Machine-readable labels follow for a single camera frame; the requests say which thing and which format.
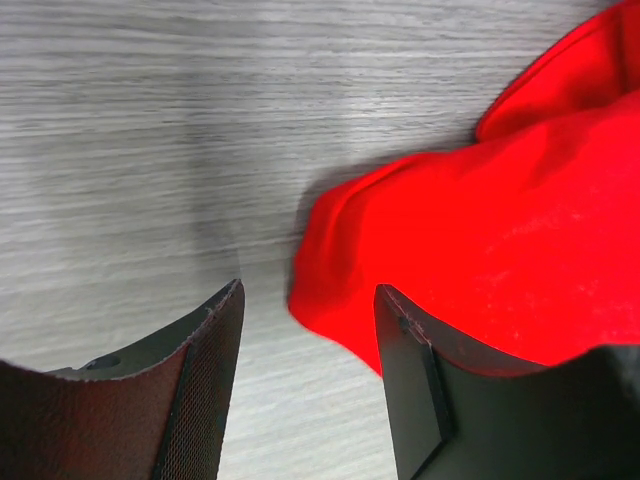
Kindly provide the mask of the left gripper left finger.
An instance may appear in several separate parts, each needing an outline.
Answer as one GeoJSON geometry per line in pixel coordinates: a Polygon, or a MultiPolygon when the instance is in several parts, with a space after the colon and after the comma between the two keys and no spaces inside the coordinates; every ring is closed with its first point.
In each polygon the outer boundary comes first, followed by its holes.
{"type": "Polygon", "coordinates": [[[1,365],[5,479],[214,479],[245,310],[233,280],[81,368],[1,365]]]}

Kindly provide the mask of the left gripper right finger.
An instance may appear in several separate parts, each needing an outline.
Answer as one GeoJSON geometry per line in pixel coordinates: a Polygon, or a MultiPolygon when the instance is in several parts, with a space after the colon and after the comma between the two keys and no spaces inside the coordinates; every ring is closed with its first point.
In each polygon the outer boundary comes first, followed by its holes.
{"type": "Polygon", "coordinates": [[[639,349],[556,366],[494,349],[389,285],[374,301],[402,479],[635,479],[639,349]]]}

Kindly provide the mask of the red t shirt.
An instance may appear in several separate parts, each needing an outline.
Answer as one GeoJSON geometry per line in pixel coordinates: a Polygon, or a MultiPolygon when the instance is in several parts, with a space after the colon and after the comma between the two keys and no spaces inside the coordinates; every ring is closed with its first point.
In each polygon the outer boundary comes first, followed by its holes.
{"type": "Polygon", "coordinates": [[[288,300],[380,366],[374,292],[553,365],[639,340],[639,5],[567,34],[485,113],[475,142],[402,158],[322,195],[288,300]]]}

